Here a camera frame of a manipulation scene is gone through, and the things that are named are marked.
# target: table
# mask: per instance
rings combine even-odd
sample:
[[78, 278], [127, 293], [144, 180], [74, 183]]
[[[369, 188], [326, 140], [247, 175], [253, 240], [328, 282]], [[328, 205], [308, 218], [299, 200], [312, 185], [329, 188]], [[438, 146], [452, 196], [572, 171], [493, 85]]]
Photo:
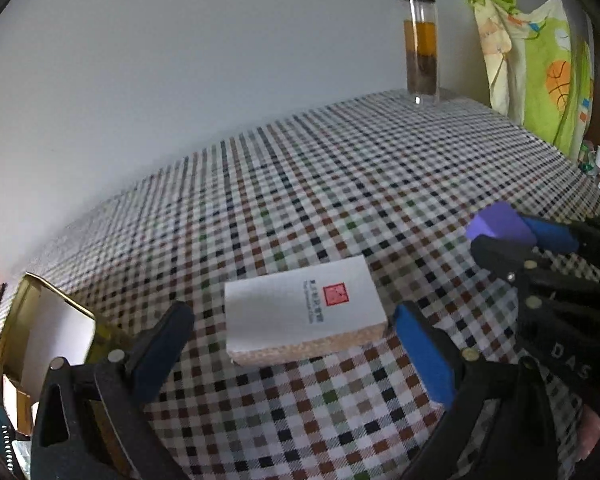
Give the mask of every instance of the table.
[[[465, 226], [497, 200], [552, 219], [600, 215], [594, 184], [506, 118], [464, 98], [419, 108], [405, 97], [388, 91], [299, 112], [192, 153], [103, 202], [23, 267], [131, 334], [176, 298], [192, 305], [194, 333], [146, 408], [191, 476], [397, 479], [442, 414], [392, 330], [309, 361], [233, 365], [227, 280], [363, 254], [387, 310], [414, 300], [460, 348], [515, 362], [515, 291], [474, 264]], [[576, 257], [554, 261], [600, 278]], [[564, 478], [580, 401], [543, 375]]]

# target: white box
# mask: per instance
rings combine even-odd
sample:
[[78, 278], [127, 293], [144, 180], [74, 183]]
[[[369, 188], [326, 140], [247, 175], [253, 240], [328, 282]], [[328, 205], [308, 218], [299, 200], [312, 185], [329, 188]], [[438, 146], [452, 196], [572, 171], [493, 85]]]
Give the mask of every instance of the white box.
[[224, 284], [226, 351], [271, 365], [381, 338], [387, 326], [363, 256]]

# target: red logo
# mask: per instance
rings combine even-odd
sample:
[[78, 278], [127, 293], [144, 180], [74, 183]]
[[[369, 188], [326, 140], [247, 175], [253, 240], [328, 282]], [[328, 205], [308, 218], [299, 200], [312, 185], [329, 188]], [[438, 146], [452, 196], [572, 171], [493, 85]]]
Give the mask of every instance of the red logo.
[[322, 290], [324, 290], [324, 301], [326, 301], [327, 306], [347, 303], [347, 301], [349, 301], [349, 295], [347, 294], [344, 283], [325, 286]]

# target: cartoon towel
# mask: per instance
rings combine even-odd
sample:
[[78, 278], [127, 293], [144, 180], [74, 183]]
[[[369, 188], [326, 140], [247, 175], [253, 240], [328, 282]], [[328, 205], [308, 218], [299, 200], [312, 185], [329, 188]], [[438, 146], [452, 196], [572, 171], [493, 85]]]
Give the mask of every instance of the cartoon towel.
[[469, 3], [491, 107], [575, 160], [589, 124], [593, 75], [589, 46], [572, 36], [562, 1], [549, 0], [530, 14], [516, 0]]

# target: purple foam pad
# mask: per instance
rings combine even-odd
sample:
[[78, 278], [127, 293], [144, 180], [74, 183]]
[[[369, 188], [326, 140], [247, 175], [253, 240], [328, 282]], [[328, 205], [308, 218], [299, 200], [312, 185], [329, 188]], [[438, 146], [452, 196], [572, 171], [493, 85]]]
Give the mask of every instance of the purple foam pad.
[[506, 202], [496, 202], [474, 216], [466, 229], [466, 237], [473, 240], [479, 235], [487, 235], [498, 240], [510, 240], [528, 247], [538, 243], [533, 231]]

